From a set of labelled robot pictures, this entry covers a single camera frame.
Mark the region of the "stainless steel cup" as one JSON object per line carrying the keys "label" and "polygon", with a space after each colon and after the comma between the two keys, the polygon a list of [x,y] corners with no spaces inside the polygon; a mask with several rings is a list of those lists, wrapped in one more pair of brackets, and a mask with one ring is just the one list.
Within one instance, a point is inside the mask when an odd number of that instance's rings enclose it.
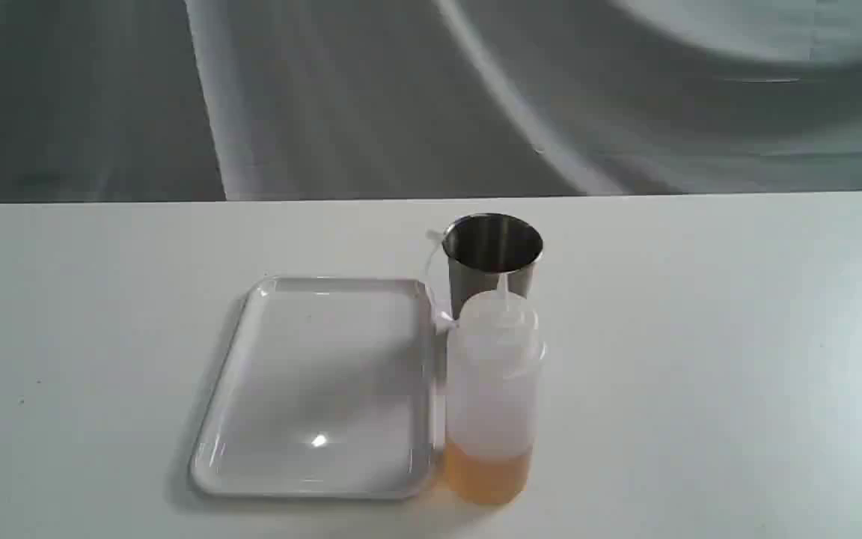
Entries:
{"label": "stainless steel cup", "polygon": [[495,290],[500,276],[507,289],[527,297],[545,242],[533,225],[503,213],[476,213],[444,230],[441,248],[448,262],[450,307],[459,318],[469,298]]}

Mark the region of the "grey white backdrop curtain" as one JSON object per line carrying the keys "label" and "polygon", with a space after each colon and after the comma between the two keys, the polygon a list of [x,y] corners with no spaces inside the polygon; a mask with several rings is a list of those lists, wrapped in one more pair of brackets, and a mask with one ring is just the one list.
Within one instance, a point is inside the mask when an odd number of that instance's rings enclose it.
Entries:
{"label": "grey white backdrop curtain", "polygon": [[0,204],[862,190],[862,1],[0,1]]}

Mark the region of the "translucent squeeze bottle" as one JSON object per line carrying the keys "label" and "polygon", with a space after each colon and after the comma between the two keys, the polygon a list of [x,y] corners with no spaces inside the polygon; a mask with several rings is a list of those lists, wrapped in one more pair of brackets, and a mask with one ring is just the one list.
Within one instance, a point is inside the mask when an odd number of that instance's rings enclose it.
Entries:
{"label": "translucent squeeze bottle", "polygon": [[446,480],[470,502],[506,504],[525,488],[537,437],[546,342],[536,307],[500,276],[457,320],[438,301],[432,311],[447,331]]}

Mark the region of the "white plastic tray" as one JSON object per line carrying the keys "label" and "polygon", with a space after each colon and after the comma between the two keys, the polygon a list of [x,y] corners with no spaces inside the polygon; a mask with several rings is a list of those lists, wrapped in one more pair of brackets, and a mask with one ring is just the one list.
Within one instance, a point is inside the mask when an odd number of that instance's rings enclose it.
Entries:
{"label": "white plastic tray", "polygon": [[421,281],[261,280],[244,298],[189,477],[216,498],[413,497],[435,474],[437,374]]}

